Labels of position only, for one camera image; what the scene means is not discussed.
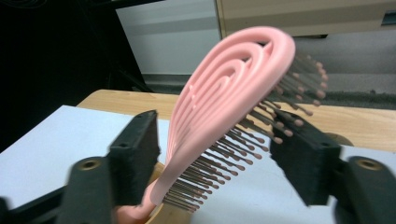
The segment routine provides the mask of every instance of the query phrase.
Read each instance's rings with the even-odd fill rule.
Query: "white paper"
[[[71,166],[105,156],[108,146],[132,119],[130,115],[62,106],[0,154],[0,196],[15,208],[67,183]],[[158,120],[164,163],[168,120]],[[213,190],[191,223],[334,223],[329,206],[305,207],[270,154]],[[345,147],[343,158],[366,156],[396,170],[394,152]]]

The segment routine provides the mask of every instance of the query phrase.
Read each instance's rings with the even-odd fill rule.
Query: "vented brush head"
[[[280,116],[298,126],[303,121],[281,112],[267,96],[272,93],[311,116],[311,111],[285,94],[320,105],[328,79],[321,63],[294,56],[292,39],[269,27],[237,32],[209,52],[173,112],[165,171],[151,192],[154,203],[194,212],[212,189],[262,158],[261,151],[268,151],[264,136],[282,144],[272,129],[293,136],[274,118]]]

